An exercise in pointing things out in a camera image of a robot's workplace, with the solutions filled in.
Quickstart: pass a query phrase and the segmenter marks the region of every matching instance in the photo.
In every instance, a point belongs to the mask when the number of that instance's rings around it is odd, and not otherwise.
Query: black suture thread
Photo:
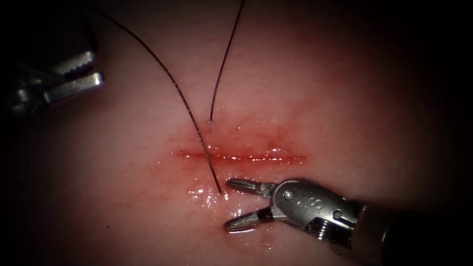
[[[218,88],[218,83],[220,82],[220,76],[222,76],[223,65],[225,64],[225,60],[227,59],[228,50],[230,49],[230,44],[232,43],[233,35],[235,35],[235,30],[237,29],[238,20],[240,19],[241,10],[243,9],[244,3],[245,3],[245,0],[241,0],[240,9],[238,10],[238,14],[236,15],[235,24],[233,25],[232,35],[230,35],[230,40],[228,41],[227,50],[225,51],[222,65],[220,66],[220,71],[218,72],[217,82],[215,83],[215,89],[213,90],[212,105],[210,106],[210,121],[212,121],[213,119],[213,107],[215,105],[215,97],[217,96],[217,88]]]
[[[133,32],[131,32],[130,30],[128,30],[127,28],[125,28],[125,26],[121,25],[118,21],[114,20],[113,18],[109,17],[108,15],[106,15],[105,13],[101,12],[100,10],[94,8],[94,7],[91,7],[91,9],[93,9],[95,12],[97,12],[100,16],[104,17],[105,19],[107,19],[108,21],[110,21],[111,23],[115,24],[117,27],[121,28],[122,30],[124,30],[126,33],[128,33],[131,37],[133,37],[135,40],[137,40],[147,51],[148,53],[151,54],[151,56],[153,56],[153,58],[159,63],[159,65],[164,69],[164,71],[166,72],[166,74],[168,74],[169,78],[171,79],[172,83],[174,84],[174,86],[176,87],[176,90],[177,92],[179,93],[179,95],[181,96],[181,99],[182,101],[184,102],[184,105],[186,106],[186,109],[187,109],[187,112],[189,113],[189,116],[191,117],[192,119],[192,123],[194,123],[194,127],[196,128],[196,131],[197,131],[197,135],[199,135],[199,139],[201,141],[201,144],[202,144],[202,147],[203,147],[203,150],[205,151],[205,156],[207,157],[207,162],[208,162],[208,165],[210,166],[210,171],[212,171],[212,175],[213,175],[213,179],[215,181],[215,184],[217,185],[217,189],[218,189],[218,193],[222,193],[222,189],[220,188],[220,184],[218,183],[218,180],[217,180],[217,175],[215,174],[215,170],[213,169],[213,166],[212,166],[212,162],[210,161],[210,156],[208,155],[208,151],[207,151],[207,148],[205,146],[205,143],[203,141],[203,138],[202,138],[202,134],[199,130],[199,127],[197,126],[197,122],[196,120],[194,119],[194,115],[192,114],[191,112],[191,109],[189,108],[189,105],[187,104],[187,101],[184,97],[184,95],[182,94],[182,91],[181,89],[179,88],[178,84],[176,83],[176,80],[173,78],[173,76],[171,75],[171,72],[169,72],[169,70],[166,68],[166,66],[163,64],[163,62],[161,62],[161,60],[156,56],[156,54],[151,50],[151,48],[149,48],[148,45],[146,45],[146,43],[144,43],[143,40],[141,40],[136,34],[134,34]]]

